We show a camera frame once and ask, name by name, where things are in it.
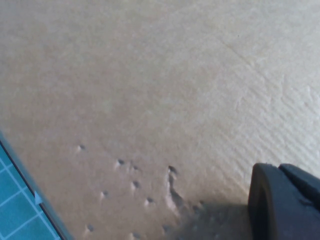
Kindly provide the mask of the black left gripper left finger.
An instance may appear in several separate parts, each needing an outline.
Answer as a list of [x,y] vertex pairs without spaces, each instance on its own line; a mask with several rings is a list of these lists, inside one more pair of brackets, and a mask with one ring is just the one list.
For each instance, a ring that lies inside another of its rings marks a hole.
[[310,205],[278,167],[252,168],[248,215],[254,240],[318,240],[320,212]]

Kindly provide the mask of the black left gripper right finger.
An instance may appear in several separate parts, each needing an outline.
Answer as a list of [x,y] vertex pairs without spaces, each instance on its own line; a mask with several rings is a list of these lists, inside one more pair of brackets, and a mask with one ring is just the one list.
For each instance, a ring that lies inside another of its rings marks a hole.
[[278,166],[290,183],[308,200],[305,205],[310,205],[320,211],[320,179],[309,172],[289,163]]

